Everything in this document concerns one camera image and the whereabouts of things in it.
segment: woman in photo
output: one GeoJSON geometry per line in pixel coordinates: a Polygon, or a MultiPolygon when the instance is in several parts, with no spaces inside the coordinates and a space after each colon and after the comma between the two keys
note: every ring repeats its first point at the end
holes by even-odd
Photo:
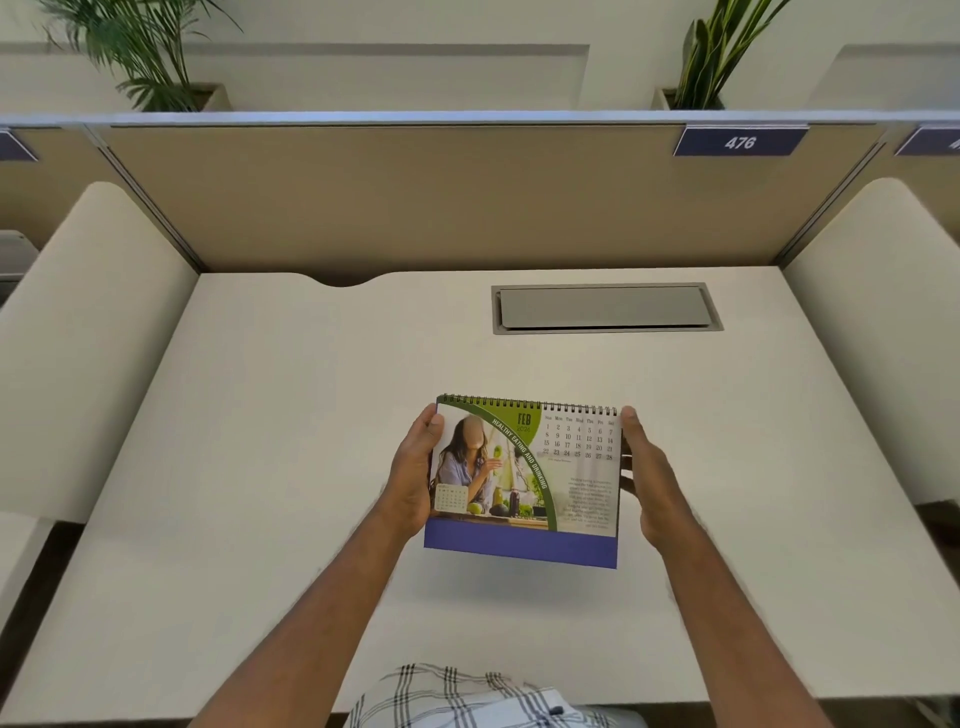
{"type": "Polygon", "coordinates": [[[486,513],[493,491],[490,474],[502,467],[502,460],[487,457],[483,420],[468,415],[453,428],[450,444],[440,453],[437,479],[449,485],[466,485],[467,501],[479,503],[486,513]]]}

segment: spiral binding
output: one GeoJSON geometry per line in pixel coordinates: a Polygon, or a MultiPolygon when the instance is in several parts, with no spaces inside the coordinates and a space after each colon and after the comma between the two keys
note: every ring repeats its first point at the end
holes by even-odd
{"type": "Polygon", "coordinates": [[[440,395],[437,401],[443,404],[477,404],[492,407],[519,407],[521,409],[541,409],[547,412],[575,412],[581,415],[616,416],[616,407],[602,407],[593,404],[566,404],[555,401],[504,400],[500,397],[472,397],[469,395],[440,395]]]}

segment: green banner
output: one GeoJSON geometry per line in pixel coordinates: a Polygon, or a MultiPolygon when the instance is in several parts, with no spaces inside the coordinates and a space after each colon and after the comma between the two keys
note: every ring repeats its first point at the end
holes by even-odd
{"type": "Polygon", "coordinates": [[[476,415],[506,435],[507,439],[520,451],[520,457],[530,466],[530,471],[537,479],[540,492],[543,495],[547,528],[556,531],[557,512],[553,507],[550,486],[546,482],[540,463],[537,462],[537,458],[534,457],[534,453],[528,447],[533,442],[540,427],[540,409],[533,404],[529,407],[521,406],[523,402],[516,400],[494,400],[481,397],[443,395],[437,397],[437,402],[449,404],[451,407],[457,407],[471,415],[476,415]]]}

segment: blue name plate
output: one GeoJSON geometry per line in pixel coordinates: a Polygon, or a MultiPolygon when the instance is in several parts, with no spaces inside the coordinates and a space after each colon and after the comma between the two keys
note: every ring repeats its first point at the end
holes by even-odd
{"type": "Polygon", "coordinates": [[[789,157],[809,127],[687,126],[674,157],[789,157]]]}
{"type": "Polygon", "coordinates": [[[960,155],[960,127],[920,127],[897,149],[897,157],[960,155]]]}
{"type": "Polygon", "coordinates": [[[0,129],[0,161],[36,161],[36,155],[9,129],[0,129]]]}

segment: right hand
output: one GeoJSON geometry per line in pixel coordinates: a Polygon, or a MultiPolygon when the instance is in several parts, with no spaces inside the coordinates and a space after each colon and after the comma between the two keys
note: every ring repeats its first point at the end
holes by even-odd
{"type": "Polygon", "coordinates": [[[490,460],[485,460],[484,464],[480,466],[480,473],[486,477],[495,470],[499,470],[503,467],[503,460],[498,457],[492,457],[490,460]]]}
{"type": "Polygon", "coordinates": [[[620,410],[620,423],[627,445],[623,467],[634,471],[633,480],[620,476],[620,487],[640,501],[640,530],[656,550],[663,552],[698,532],[700,524],[663,450],[647,439],[636,410],[629,405],[620,410]]]}

